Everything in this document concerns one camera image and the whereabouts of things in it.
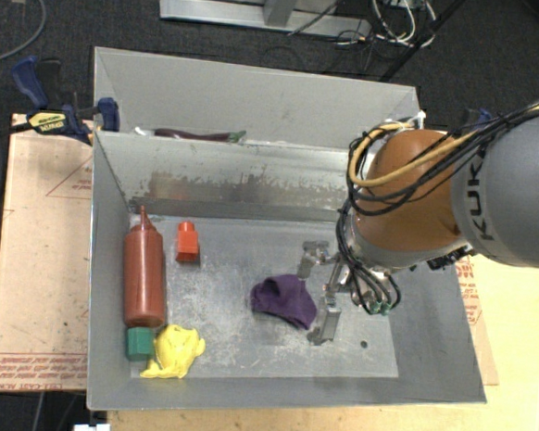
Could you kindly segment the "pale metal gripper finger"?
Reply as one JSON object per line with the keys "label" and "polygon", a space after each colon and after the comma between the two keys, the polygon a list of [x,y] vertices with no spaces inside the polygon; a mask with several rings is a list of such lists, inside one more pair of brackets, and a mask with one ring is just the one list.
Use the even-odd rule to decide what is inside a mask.
{"label": "pale metal gripper finger", "polygon": [[334,341],[341,315],[342,310],[337,305],[336,298],[326,297],[316,325],[307,334],[308,341],[312,346],[320,346],[326,342]]}
{"label": "pale metal gripper finger", "polygon": [[298,264],[296,275],[307,280],[314,266],[332,264],[338,260],[338,254],[330,249],[327,240],[303,242],[303,255]]}

